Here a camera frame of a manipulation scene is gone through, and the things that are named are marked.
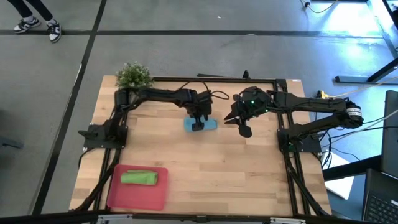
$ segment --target green cloth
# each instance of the green cloth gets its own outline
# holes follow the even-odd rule
[[[155,185],[157,173],[148,170],[129,170],[120,176],[122,184]]]

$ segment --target black pants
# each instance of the black pants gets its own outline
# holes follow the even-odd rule
[[[32,11],[26,6],[23,0],[8,0],[19,12],[19,14],[23,17],[29,17],[33,15]],[[52,19],[51,12],[44,6],[41,0],[26,0],[31,4],[37,12],[43,17],[44,20],[50,21]]]

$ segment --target person's leg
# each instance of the person's leg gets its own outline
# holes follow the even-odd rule
[[[23,0],[8,0],[17,10],[22,18],[33,17],[32,11],[26,6]]]
[[[51,12],[45,7],[41,0],[26,0],[31,4],[37,12],[43,17],[49,29],[50,41],[55,43],[61,38],[61,25],[53,18]]]
[[[14,27],[14,32],[21,34],[33,27],[40,25],[40,21],[33,16],[32,11],[26,6],[23,0],[8,0],[22,16],[22,20]]]
[[[41,0],[26,0],[31,4],[37,12],[43,17],[45,21],[51,21],[53,19],[53,16],[51,12],[45,7],[45,5],[42,3]]]

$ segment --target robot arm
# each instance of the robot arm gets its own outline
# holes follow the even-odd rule
[[[234,95],[231,112],[224,120],[226,124],[237,124],[240,135],[250,138],[251,128],[246,121],[267,112],[289,113],[293,111],[311,111],[332,113],[331,116],[308,124],[293,124],[289,129],[281,129],[289,142],[297,142],[309,134],[330,128],[358,128],[362,126],[361,108],[349,99],[316,99],[297,97],[291,93],[278,91],[264,92],[256,86]]]
[[[195,118],[192,124],[193,131],[204,128],[200,121],[203,116],[208,120],[213,103],[210,90],[197,93],[196,90],[179,88],[178,90],[161,90],[156,88],[125,88],[114,93],[114,109],[110,119],[104,124],[91,124],[87,131],[79,131],[85,137],[86,148],[123,148],[126,143],[127,113],[136,109],[145,101],[159,101],[173,103],[179,108],[185,108],[191,118]]]

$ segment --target white cable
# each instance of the white cable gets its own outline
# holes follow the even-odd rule
[[[380,122],[382,122],[382,121],[388,119],[389,117],[391,117],[392,115],[394,115],[394,114],[396,114],[396,113],[398,113],[398,109],[396,109],[394,112],[392,112],[391,114],[389,114],[389,115],[386,116],[385,118],[381,119],[380,121],[378,121],[378,122],[376,122],[376,123],[374,123],[374,124],[371,124],[370,126],[368,126],[368,127],[366,127],[366,128],[363,128],[363,129],[361,129],[361,130],[354,131],[353,133],[350,133],[350,134],[347,134],[347,135],[345,135],[345,136],[342,136],[342,137],[340,137],[340,138],[334,140],[333,142],[331,142],[331,144],[332,144],[332,143],[335,143],[335,142],[337,142],[337,141],[339,141],[339,140],[341,140],[341,139],[343,139],[343,138],[345,138],[345,137],[348,137],[348,136],[350,136],[350,135],[353,135],[353,134],[355,134],[355,133],[358,133],[358,132],[361,132],[361,131],[365,131],[365,130],[367,130],[367,129],[369,129],[369,128],[375,126],[375,125],[377,125],[378,123],[380,123]]]
[[[347,94],[356,93],[356,92],[358,92],[358,91],[366,90],[366,89],[368,89],[368,88],[372,88],[372,87],[375,87],[375,86],[379,86],[379,85],[385,84],[385,83],[387,83],[387,82],[393,81],[393,80],[396,79],[396,78],[398,78],[398,77],[390,78],[390,79],[388,79],[388,80],[386,80],[386,81],[384,81],[384,82],[380,82],[380,83],[378,83],[378,84],[376,84],[376,85],[373,85],[373,86],[367,86],[367,87],[359,88],[359,89],[357,89],[357,90],[349,91],[349,92],[342,93],[342,94],[335,95],[335,96],[326,95],[326,97],[327,97],[327,98],[336,98],[336,97],[344,96],[344,95],[347,95]]]

